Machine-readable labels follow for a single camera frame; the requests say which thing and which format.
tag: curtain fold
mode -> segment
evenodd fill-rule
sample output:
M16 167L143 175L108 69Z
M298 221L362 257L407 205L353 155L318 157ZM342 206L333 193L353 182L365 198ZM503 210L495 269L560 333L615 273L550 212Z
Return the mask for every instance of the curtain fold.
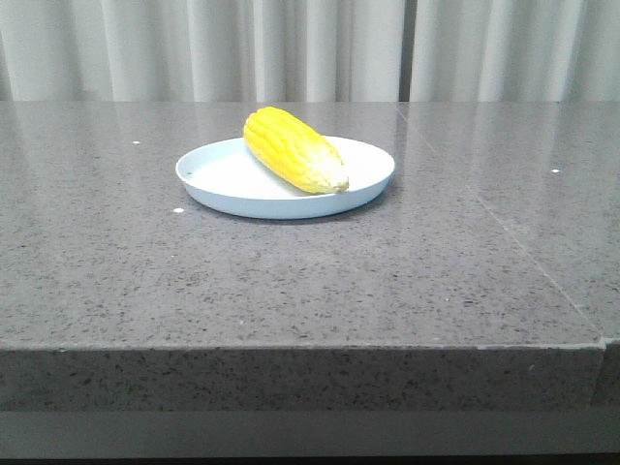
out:
M0 100L618 101L619 23L618 0L0 0Z
M617 0L418 0L412 101L620 100Z

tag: table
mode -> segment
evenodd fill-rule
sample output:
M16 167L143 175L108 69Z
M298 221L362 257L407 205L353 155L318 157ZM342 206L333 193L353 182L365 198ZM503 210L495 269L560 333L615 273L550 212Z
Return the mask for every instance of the table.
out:
M0 457L620 450L620 105L276 104L387 189L193 201L261 105L0 102Z

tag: yellow corn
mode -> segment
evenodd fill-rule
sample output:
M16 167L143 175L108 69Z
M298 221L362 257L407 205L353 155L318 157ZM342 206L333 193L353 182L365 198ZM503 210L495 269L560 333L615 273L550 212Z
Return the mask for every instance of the yellow corn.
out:
M245 143L269 169L313 194L343 192L349 177L335 147L306 123L280 108L252 113L243 127Z

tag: gray granite countertop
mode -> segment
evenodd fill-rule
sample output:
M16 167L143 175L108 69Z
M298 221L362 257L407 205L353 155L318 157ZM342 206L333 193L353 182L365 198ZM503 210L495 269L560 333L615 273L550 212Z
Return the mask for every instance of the gray granite countertop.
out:
M384 193L234 217L174 164L256 104L0 103L0 410L620 404L619 105L281 107Z

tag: white curtain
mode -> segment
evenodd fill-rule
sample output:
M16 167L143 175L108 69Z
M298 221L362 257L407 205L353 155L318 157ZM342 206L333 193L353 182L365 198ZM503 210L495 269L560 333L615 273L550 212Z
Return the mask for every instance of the white curtain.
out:
M0 0L0 100L620 100L620 0Z
M620 100L620 1L418 0L410 100Z

